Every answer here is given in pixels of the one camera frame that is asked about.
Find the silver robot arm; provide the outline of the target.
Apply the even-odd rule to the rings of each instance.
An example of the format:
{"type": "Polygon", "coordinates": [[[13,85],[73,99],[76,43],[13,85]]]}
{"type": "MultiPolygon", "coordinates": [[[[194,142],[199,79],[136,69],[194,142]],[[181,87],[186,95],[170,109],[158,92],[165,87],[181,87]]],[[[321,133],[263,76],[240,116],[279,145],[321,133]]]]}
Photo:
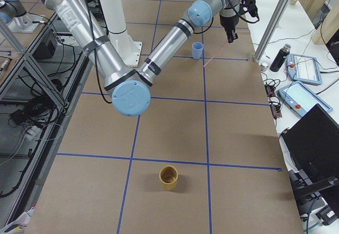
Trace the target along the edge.
{"type": "Polygon", "coordinates": [[[85,0],[41,0],[60,17],[105,80],[114,108],[126,116],[144,113],[150,104],[153,81],[195,30],[226,9],[239,11],[240,0],[197,0],[173,25],[138,69],[124,64],[109,37],[86,6],[85,0]]]}

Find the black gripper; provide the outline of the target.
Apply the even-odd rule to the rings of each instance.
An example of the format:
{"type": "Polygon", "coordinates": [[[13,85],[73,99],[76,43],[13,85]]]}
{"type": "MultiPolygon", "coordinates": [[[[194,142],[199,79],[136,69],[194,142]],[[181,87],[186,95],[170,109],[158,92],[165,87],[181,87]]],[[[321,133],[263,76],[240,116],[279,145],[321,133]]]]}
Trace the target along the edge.
{"type": "Polygon", "coordinates": [[[220,16],[220,24],[224,28],[227,34],[227,40],[229,43],[234,42],[238,39],[238,35],[235,31],[236,25],[239,23],[239,18],[237,15],[232,17],[220,16]]]}

